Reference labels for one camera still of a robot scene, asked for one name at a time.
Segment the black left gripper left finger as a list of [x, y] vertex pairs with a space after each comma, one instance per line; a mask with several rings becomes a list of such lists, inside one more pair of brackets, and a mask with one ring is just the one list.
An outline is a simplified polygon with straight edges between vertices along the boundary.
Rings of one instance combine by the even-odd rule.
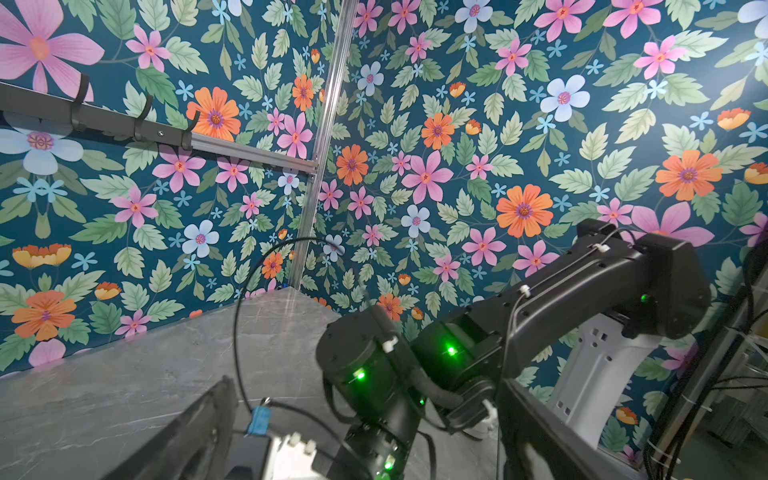
[[234, 381], [224, 376], [106, 479], [222, 479], [237, 410]]

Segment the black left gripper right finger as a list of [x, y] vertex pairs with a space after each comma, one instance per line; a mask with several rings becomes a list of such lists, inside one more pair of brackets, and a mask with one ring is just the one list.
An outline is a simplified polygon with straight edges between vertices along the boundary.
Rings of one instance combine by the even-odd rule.
[[497, 390], [504, 479], [636, 479], [588, 445], [516, 381]]

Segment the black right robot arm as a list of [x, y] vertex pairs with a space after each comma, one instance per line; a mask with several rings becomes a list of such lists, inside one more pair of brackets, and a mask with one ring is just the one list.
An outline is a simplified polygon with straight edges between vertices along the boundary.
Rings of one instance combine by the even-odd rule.
[[[644, 360], [619, 346], [653, 348], [701, 321], [709, 286], [695, 247], [598, 220], [551, 264], [490, 298], [451, 312], [407, 339], [381, 306], [329, 324], [316, 350], [327, 396], [352, 409], [331, 479], [400, 479], [426, 409], [458, 433], [496, 419], [506, 479], [619, 479], [597, 450], [602, 429]], [[546, 347], [582, 329], [591, 365], [570, 361], [563, 405], [544, 406], [519, 384]]]

